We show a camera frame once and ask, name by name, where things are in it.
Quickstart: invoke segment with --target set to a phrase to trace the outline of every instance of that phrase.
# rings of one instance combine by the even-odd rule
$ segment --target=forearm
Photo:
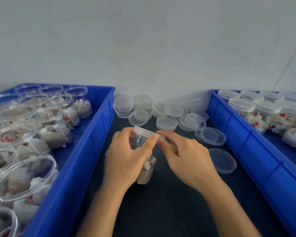
[[[111,237],[125,192],[101,186],[95,193],[76,237]]]
[[[230,188],[219,180],[203,193],[220,237],[261,237]]]

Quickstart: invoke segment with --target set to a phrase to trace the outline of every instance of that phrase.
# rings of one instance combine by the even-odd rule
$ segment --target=hand
[[[133,127],[126,127],[116,132],[105,153],[103,184],[113,190],[127,191],[136,181],[147,155],[158,140],[158,135],[151,135],[140,149],[133,150],[129,143],[133,130]]]
[[[209,188],[222,181],[208,149],[195,139],[187,139],[173,131],[157,131],[157,134],[167,137],[177,146],[179,152],[176,155],[166,140],[158,141],[171,170],[185,184],[205,194]]]

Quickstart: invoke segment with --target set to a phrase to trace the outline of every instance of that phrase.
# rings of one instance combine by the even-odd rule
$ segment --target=black table surface
[[[207,126],[214,127],[210,120],[207,121]],[[102,183],[104,155],[112,137],[116,131],[121,131],[124,127],[131,127],[129,120],[115,116],[81,203],[71,236],[75,236],[78,231],[93,196]],[[158,130],[156,118],[152,117],[142,128],[156,132]],[[183,131],[179,127],[174,132],[195,139],[194,132]],[[209,149],[217,148],[210,144],[202,144]],[[233,155],[227,144],[218,148]],[[235,171],[219,175],[231,188],[253,224],[264,237],[290,236],[236,157],[235,159],[237,161]],[[200,237],[218,236],[218,232],[202,196],[174,175],[161,153],[157,157],[148,184],[133,184],[126,192],[118,211],[113,236]]]

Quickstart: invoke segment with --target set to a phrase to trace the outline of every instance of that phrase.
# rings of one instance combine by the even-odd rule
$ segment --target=white wall
[[[296,91],[296,0],[0,0],[0,91],[24,82]]]

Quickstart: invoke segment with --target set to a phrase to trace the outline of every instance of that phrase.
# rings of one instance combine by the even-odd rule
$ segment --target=blue plastic crate
[[[296,150],[283,143],[279,136],[270,133],[261,135],[217,92],[212,90],[206,111],[210,120],[225,133],[230,149],[286,229],[295,237]]]
[[[53,151],[60,174],[23,237],[69,236],[113,121],[115,87],[87,86],[93,114],[72,131],[73,142]],[[3,93],[14,92],[9,89]]]

